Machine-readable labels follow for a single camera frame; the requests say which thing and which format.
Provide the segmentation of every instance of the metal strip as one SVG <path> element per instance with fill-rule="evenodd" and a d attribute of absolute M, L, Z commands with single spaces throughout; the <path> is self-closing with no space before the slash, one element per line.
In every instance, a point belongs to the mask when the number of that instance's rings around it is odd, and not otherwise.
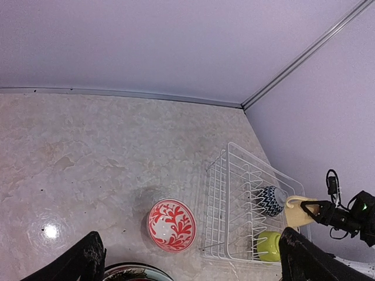
<path fill-rule="evenodd" d="M 351 11 L 342 17 L 335 25 L 327 30 L 321 37 L 312 43 L 303 53 L 291 61 L 284 69 L 282 69 L 271 81 L 263 88 L 255 92 L 250 98 L 245 100 L 241 105 L 243 110 L 246 111 L 255 104 L 259 99 L 264 97 L 271 91 L 277 84 L 284 80 L 289 74 L 296 70 L 302 63 L 316 53 L 321 47 L 324 46 L 330 39 L 338 34 L 349 22 L 362 13 L 374 0 L 363 0 L 359 2 Z"/>
<path fill-rule="evenodd" d="M 151 100 L 191 102 L 193 104 L 215 105 L 218 107 L 230 107 L 242 109 L 241 104 L 225 101 L 205 100 L 202 98 L 182 97 L 178 95 L 154 94 L 150 92 L 132 92 L 132 91 L 112 91 L 95 89 L 77 89 L 77 88 L 0 88 L 0 94 L 24 94 L 24 93 L 42 93 L 42 94 L 70 94 L 70 95 L 105 95 L 110 97 L 128 97 L 128 98 L 148 98 Z"/>

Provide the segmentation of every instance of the dish rack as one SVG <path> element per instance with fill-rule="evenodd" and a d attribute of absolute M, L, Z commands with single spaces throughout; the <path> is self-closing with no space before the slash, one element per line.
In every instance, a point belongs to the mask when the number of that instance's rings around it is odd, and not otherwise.
<path fill-rule="evenodd" d="M 305 196 L 301 183 L 279 172 L 233 142 L 207 169 L 206 226 L 201 250 L 210 258 L 263 262 L 257 245 L 264 231 L 282 232 L 287 226 L 284 212 L 268 217 L 259 205 L 261 191 L 279 187 L 286 197 Z M 309 226 L 300 232 L 311 240 Z"/>

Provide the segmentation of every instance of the wire dish drainer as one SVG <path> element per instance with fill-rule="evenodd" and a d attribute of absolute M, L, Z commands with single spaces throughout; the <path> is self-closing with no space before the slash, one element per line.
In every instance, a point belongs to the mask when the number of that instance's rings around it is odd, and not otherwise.
<path fill-rule="evenodd" d="M 302 184 L 272 168 L 250 152 L 230 142 L 209 166 L 206 192 L 206 225 L 201 250 L 211 258 L 259 262 L 266 252 L 257 252 L 263 231 L 282 232 L 284 212 L 268 217 L 260 206 L 261 191 L 276 186 L 285 195 L 304 196 Z M 311 237 L 309 227 L 301 232 Z"/>

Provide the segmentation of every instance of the beige marble surface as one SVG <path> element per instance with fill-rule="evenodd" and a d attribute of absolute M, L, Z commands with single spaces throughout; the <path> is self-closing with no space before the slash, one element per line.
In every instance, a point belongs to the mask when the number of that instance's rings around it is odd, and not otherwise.
<path fill-rule="evenodd" d="M 106 264 L 144 262 L 175 280 L 278 280 L 279 268 L 157 248 L 144 218 L 174 197 L 202 212 L 207 165 L 233 141 L 265 159 L 241 110 L 136 98 L 0 95 L 0 280 L 47 265 L 91 230 Z M 46 231 L 52 230 L 49 238 Z"/>

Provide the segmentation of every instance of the green mug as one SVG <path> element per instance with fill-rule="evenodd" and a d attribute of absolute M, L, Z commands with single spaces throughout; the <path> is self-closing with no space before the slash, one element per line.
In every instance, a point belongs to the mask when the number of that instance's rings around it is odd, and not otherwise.
<path fill-rule="evenodd" d="M 263 262 L 279 262 L 279 240 L 281 234 L 275 231 L 264 231 L 258 236 L 257 251 Z"/>

